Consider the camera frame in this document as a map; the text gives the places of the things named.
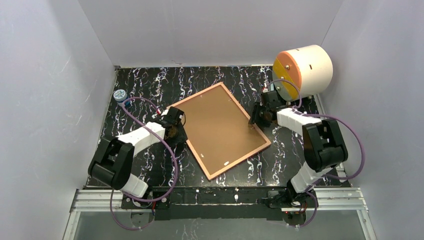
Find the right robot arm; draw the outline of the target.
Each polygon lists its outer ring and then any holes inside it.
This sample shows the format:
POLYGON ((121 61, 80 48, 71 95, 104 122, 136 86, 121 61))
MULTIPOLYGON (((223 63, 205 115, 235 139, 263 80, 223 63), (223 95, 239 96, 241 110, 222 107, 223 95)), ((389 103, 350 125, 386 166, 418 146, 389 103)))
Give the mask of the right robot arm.
POLYGON ((260 127, 272 123, 302 136, 305 162, 285 189, 269 191, 262 202, 272 209, 303 204, 312 196, 316 183, 348 158, 340 127, 336 120, 307 116, 287 106, 276 90, 261 93, 249 120, 249 124, 260 127))

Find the white cylindrical drawer unit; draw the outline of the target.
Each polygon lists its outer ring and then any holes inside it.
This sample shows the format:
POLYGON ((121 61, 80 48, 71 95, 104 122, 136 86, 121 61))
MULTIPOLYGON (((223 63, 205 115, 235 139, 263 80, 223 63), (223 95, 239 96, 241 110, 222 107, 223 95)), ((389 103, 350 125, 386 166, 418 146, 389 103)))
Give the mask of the white cylindrical drawer unit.
POLYGON ((281 51, 272 66, 274 85, 288 102, 319 94, 333 78, 333 63, 319 45, 281 51))

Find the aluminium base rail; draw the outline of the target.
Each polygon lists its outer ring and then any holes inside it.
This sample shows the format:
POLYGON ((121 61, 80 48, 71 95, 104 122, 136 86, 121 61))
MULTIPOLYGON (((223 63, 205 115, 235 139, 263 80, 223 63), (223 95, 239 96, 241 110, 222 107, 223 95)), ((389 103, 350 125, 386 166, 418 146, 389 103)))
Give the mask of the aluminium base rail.
POLYGON ((110 189, 77 190, 64 239, 72 240, 83 212, 149 214, 151 220, 265 219, 295 228, 315 218, 318 211, 354 211, 367 240, 376 239, 369 209, 358 187, 316 187, 311 196, 286 203, 281 187, 177 187, 155 202, 134 200, 110 189))

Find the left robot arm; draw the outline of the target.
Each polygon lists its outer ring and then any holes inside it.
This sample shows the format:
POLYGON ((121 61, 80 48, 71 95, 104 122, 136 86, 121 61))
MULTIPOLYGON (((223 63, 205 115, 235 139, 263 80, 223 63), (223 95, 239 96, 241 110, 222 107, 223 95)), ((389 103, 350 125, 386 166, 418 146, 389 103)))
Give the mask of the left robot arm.
POLYGON ((88 175, 134 200, 147 202, 143 197, 148 184, 132 174, 134 157, 146 148, 162 143, 169 150, 174 165, 177 165, 171 146, 187 141, 184 124, 185 113, 171 106, 136 130, 119 136, 102 137, 88 167, 88 175))

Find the blue lidded small jar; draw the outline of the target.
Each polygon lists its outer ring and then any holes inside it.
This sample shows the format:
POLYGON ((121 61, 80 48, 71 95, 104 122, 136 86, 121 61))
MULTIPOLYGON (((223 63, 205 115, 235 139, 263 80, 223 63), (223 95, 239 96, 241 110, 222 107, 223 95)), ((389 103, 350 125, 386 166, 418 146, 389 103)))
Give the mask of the blue lidded small jar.
POLYGON ((129 107, 131 105, 131 101, 129 100, 129 96, 124 89, 117 89, 113 92, 113 98, 117 102, 117 104, 121 107, 129 107))

